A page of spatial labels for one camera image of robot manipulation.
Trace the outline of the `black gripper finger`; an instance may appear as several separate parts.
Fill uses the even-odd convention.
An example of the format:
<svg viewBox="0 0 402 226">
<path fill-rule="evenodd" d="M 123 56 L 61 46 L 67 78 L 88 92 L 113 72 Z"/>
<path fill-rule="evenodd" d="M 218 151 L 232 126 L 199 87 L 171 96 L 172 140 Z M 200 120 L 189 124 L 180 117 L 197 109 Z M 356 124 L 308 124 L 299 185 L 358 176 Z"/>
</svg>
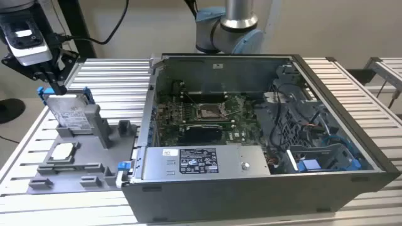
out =
<svg viewBox="0 0 402 226">
<path fill-rule="evenodd" d="M 64 68 L 59 69 L 56 72 L 56 83 L 53 85 L 53 91 L 56 95 L 64 95 L 67 93 L 67 88 L 64 81 L 68 78 L 69 72 L 73 68 L 73 65 L 77 61 L 79 53 L 60 49 L 60 61 L 64 64 Z"/>
<path fill-rule="evenodd" d="M 16 57 L 9 53 L 1 59 L 1 63 L 31 80 L 41 80 L 43 82 L 49 83 L 56 95 L 63 94 L 63 79 L 60 77 L 63 71 L 59 66 L 52 63 L 52 61 L 23 66 Z"/>
</svg>

